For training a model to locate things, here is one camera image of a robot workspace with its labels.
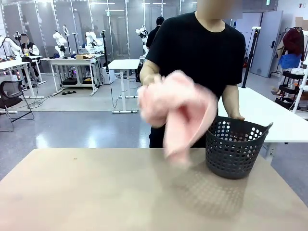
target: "pink towel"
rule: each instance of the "pink towel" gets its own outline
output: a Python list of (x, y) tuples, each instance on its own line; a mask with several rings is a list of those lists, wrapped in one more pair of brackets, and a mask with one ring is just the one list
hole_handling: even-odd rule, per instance
[(211, 126), (217, 99), (181, 71), (138, 90), (142, 118), (154, 127), (166, 124), (164, 148), (173, 163), (188, 165), (189, 148)]

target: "blue bag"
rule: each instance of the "blue bag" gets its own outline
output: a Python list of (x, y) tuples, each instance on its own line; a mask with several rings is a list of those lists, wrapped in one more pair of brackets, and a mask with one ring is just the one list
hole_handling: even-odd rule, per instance
[(281, 56), (279, 64), (281, 65), (282, 69), (297, 68), (301, 58), (301, 54), (286, 54)]

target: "basket handle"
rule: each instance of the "basket handle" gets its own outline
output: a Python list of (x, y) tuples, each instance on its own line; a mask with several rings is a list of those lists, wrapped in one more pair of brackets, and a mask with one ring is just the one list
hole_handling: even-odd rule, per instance
[(271, 128), (271, 126), (273, 126), (273, 123), (270, 123), (270, 124), (267, 126), (266, 130), (262, 133), (262, 135), (268, 133), (268, 131), (269, 131), (269, 129)]

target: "gray door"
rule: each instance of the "gray door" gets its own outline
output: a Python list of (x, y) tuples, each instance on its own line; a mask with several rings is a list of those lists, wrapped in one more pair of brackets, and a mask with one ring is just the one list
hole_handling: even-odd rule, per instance
[(271, 62), (276, 53), (276, 41), (280, 31), (283, 11), (264, 12), (257, 47), (250, 69), (251, 73), (268, 77)]

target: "office chair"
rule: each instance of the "office chair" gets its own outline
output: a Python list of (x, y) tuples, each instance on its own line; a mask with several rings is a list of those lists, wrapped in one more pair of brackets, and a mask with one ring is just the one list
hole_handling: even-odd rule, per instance
[[(22, 81), (23, 79), (19, 81), (3, 81), (0, 84), (0, 97), (1, 97), (0, 98), (0, 108), (5, 110), (5, 114), (9, 118), (11, 125), (12, 125), (12, 129), (6, 129), (6, 130), (0, 129), (0, 131), (14, 131), (13, 122), (15, 122), (18, 119), (31, 119), (31, 120), (34, 119), (34, 114), (27, 100), (25, 99), (24, 93), (22, 91), (22, 83), (21, 83)], [(12, 118), (11, 115), (9, 114), (8, 108), (15, 106), (22, 101), (22, 99), (19, 98), (19, 96), (22, 96), (24, 98), (30, 111), (18, 118)], [(24, 116), (26, 116), (27, 114), (32, 114), (32, 118), (24, 118)]]

